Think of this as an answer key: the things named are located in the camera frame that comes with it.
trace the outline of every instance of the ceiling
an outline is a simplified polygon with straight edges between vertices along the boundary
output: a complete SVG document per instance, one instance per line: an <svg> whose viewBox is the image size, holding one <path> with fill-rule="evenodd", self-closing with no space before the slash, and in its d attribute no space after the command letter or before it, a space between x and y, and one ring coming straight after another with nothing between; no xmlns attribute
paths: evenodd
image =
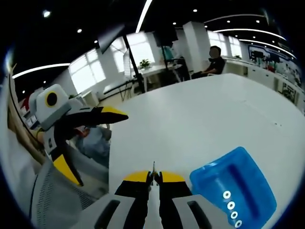
<svg viewBox="0 0 305 229"><path fill-rule="evenodd" d="M126 33L135 32L145 0L86 0L76 3L74 0L35 0L21 1L13 7L10 16L18 20L5 24L7 47L13 49L13 62L17 63L14 73L56 63L69 63L86 51L98 48L94 41L111 24L124 22ZM218 17L234 14L263 15L259 6L249 7L245 1L215 0L204 3L196 0L153 0L142 25L144 31L154 31L160 26L168 25L181 28L189 21L205 22ZM44 18L43 10L51 12ZM209 30L251 28L280 34L273 21L259 16L243 16L218 19L207 22ZM238 35L240 39L253 39L271 43L280 41L268 34L232 31L225 35ZM21 99L50 83L66 67L41 70L16 78L16 92Z"/></svg>

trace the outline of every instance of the blue tray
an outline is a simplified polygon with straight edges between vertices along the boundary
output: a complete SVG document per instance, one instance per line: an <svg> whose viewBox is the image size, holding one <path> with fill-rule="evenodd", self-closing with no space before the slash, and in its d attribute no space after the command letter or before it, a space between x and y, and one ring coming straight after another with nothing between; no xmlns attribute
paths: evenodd
<svg viewBox="0 0 305 229"><path fill-rule="evenodd" d="M193 171L190 180L192 193L202 195L222 209L233 226L260 229L275 212L276 200L272 190L243 147ZM235 203L233 209L229 209L233 207L229 204L231 201Z"/></svg>

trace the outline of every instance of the white wall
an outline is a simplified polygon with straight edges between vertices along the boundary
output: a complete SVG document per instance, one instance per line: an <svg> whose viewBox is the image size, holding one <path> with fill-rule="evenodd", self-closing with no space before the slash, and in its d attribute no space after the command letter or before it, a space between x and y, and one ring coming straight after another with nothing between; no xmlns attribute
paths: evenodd
<svg viewBox="0 0 305 229"><path fill-rule="evenodd" d="M191 54L192 69L202 71L209 66L210 40L203 23L188 22L183 25L186 41Z"/></svg>
<svg viewBox="0 0 305 229"><path fill-rule="evenodd" d="M189 70L192 70L193 68L192 68L192 64L191 64L191 55L190 55L190 51L187 46L185 33L184 33L184 31L181 31L177 35L178 35L179 43L181 44L180 46L181 46L181 50L182 50L183 56L185 58L185 61L188 65ZM150 47L152 49L152 54L155 59L155 63L159 64L162 54L161 54L159 48L157 47L157 43L154 38L154 35L152 32L148 32L148 33L146 33L146 36L147 36L147 40L150 44ZM88 91L93 91L94 93L98 94L99 99L102 99L104 97L103 96L104 88L107 85L109 85L115 81L123 80L124 74L118 72L118 69L117 69L117 66L114 61L114 57L113 57L113 54L112 54L110 48L108 48L104 54L102 54L100 49L97 49L96 51L98 54L99 61L101 62L102 69L104 71L106 79L95 84L94 86L88 88L87 90L83 91L82 94L84 94ZM74 87L74 84L73 84L73 81L71 79L71 75L70 75L68 69L65 70L62 74L60 74L53 81L53 83L57 83L57 84L61 85L62 88L65 90L65 92L68 95L77 94L77 91ZM107 96L115 94L117 92L119 92L118 89L107 94Z"/></svg>
<svg viewBox="0 0 305 229"><path fill-rule="evenodd" d="M53 84L59 84L67 95L73 94L77 95L77 91L74 87L73 81L71 79L69 70L63 71L54 81Z"/></svg>
<svg viewBox="0 0 305 229"><path fill-rule="evenodd" d="M173 47L178 49L178 52L180 55L182 55L185 59L187 68L189 71L193 70L193 65L192 65L192 58L191 58L191 53L187 45L187 40L185 36L184 30L176 30L177 34L177 41L173 42Z"/></svg>
<svg viewBox="0 0 305 229"><path fill-rule="evenodd" d="M225 46L227 47L227 53L228 53L227 57L233 57L229 37L224 36L224 42L225 42Z"/></svg>
<svg viewBox="0 0 305 229"><path fill-rule="evenodd" d="M148 43L152 49L152 55L153 55L154 61L156 64L159 64L162 56L161 56L160 48L158 48L158 46L157 46L156 39L154 38L154 35L152 32L147 32L146 37L147 37Z"/></svg>

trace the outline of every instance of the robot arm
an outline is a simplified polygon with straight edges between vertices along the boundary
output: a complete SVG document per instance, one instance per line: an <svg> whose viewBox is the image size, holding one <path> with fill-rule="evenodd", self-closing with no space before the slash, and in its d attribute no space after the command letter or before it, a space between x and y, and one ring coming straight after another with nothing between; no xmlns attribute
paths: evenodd
<svg viewBox="0 0 305 229"><path fill-rule="evenodd" d="M30 112L37 117L45 134L44 148L54 166L73 183L82 186L81 177L67 154L66 140L82 125L112 124L128 119L112 107L82 107L69 101L58 85L30 96Z"/></svg>

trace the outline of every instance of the white table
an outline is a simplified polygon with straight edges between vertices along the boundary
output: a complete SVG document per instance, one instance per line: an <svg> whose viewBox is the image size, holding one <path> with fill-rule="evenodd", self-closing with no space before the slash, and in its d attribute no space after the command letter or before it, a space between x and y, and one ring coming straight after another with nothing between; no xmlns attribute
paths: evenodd
<svg viewBox="0 0 305 229"><path fill-rule="evenodd" d="M110 192L135 171L190 173L238 146L265 175L277 209L271 228L292 200L305 167L305 118L287 99L235 74L176 83L117 107L129 119L113 125Z"/></svg>
<svg viewBox="0 0 305 229"><path fill-rule="evenodd" d="M175 69L180 68L181 66L182 66L181 64L177 64L177 65L169 64L169 65L167 65L168 69L173 71L173 73L175 74L178 82L181 82L181 80L180 80L180 77L178 76L177 72L175 71ZM142 77L144 79L145 92L147 92L147 77L149 77L151 75L158 74L158 73L164 71L165 69L166 69L165 65L153 65L149 69L139 70L139 73L142 74Z"/></svg>

